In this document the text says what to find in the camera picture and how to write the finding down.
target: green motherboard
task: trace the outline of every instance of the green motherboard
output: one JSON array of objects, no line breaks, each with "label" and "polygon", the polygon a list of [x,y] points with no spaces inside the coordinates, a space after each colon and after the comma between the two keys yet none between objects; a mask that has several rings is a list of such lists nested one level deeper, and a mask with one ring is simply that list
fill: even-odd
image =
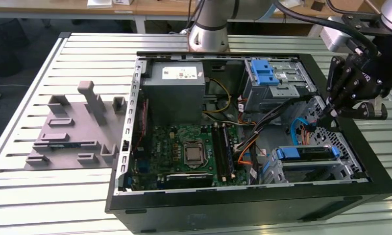
[{"label": "green motherboard", "polygon": [[[227,127],[231,146],[239,142],[237,128]],[[209,173],[214,175],[214,187],[247,184],[245,168],[237,169],[235,178],[218,177],[218,163],[213,141],[213,126],[157,126],[151,133],[151,157],[136,160],[135,190],[163,189],[163,175],[177,173]]]}]

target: motherboard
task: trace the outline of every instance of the motherboard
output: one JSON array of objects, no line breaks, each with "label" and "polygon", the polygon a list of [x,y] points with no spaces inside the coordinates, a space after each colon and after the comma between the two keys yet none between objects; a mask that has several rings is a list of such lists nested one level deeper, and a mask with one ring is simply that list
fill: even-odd
[{"label": "motherboard", "polygon": [[189,187],[203,181],[190,180],[194,176],[207,177],[211,187],[246,185],[246,170],[234,168],[233,152],[227,152],[237,143],[234,125],[155,126],[151,157],[138,159],[132,166],[136,189],[165,189],[169,180],[177,184],[174,187],[181,187],[182,181]]}]

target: ram slot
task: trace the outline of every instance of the ram slot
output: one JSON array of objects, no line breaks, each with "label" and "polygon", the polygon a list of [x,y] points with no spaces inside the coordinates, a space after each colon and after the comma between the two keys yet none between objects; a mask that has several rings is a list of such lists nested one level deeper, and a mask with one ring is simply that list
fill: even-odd
[{"label": "ram slot", "polygon": [[225,153],[226,153],[226,160],[227,160],[227,174],[229,178],[234,179],[235,178],[235,169],[234,169],[234,160],[233,160],[233,149],[231,149],[231,144],[230,144],[230,138],[229,138],[229,130],[226,124],[223,124],[223,135],[225,135]]},{"label": "ram slot", "polygon": [[222,146],[222,135],[221,127],[213,125],[213,141],[214,141],[214,154],[215,154],[215,163],[217,163],[217,173],[218,180],[227,181],[227,173],[225,167],[225,155],[223,155],[223,146]]}]

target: barcode label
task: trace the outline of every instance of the barcode label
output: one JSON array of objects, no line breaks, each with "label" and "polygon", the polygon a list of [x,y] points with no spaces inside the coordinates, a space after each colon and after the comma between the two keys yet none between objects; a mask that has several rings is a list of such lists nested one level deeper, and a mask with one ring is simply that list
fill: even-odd
[{"label": "barcode label", "polygon": [[254,177],[255,179],[258,179],[258,172],[255,171],[255,169],[251,168],[251,170],[250,170],[250,174],[253,175],[253,177]]},{"label": "barcode label", "polygon": [[277,73],[275,76],[278,78],[287,78],[287,74],[286,73]]},{"label": "barcode label", "polygon": [[245,104],[238,104],[238,110],[243,113],[245,112]]}]

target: white aluminum table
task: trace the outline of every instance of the white aluminum table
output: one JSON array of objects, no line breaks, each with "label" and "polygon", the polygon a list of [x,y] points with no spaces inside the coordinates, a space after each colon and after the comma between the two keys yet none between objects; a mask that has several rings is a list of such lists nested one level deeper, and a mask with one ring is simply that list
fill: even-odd
[{"label": "white aluminum table", "polygon": [[[329,74],[334,53],[319,38],[230,36],[234,52],[289,52],[314,55]],[[72,33],[60,38],[27,96],[0,138],[0,235],[131,234],[114,215],[104,213],[111,169],[24,171],[26,158],[40,132],[52,94],[78,93],[82,80],[95,82],[103,100],[130,90],[138,51],[187,51],[185,36]],[[385,103],[386,121],[358,121],[392,177],[392,95]],[[369,203],[321,223],[278,224],[181,234],[392,234],[392,197]]]}]

